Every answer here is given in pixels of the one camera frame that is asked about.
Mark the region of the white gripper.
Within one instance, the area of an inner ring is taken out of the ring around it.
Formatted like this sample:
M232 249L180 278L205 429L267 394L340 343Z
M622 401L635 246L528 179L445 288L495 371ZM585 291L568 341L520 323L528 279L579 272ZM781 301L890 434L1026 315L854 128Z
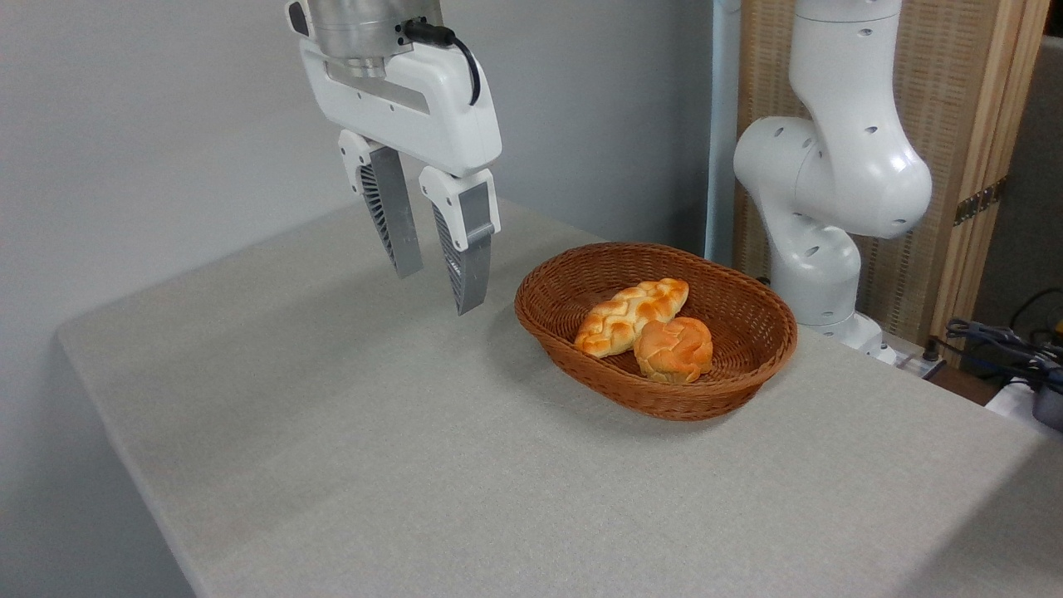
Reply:
M433 205L457 314L480 306L492 235L501 230L494 180L483 169L502 152L486 76L471 105L473 83L459 49L417 44L387 61L385 76L357 78L311 39L299 47L320 110L343 129L338 147L350 188L367 204L396 276L423 268L401 151L431 165L419 183Z

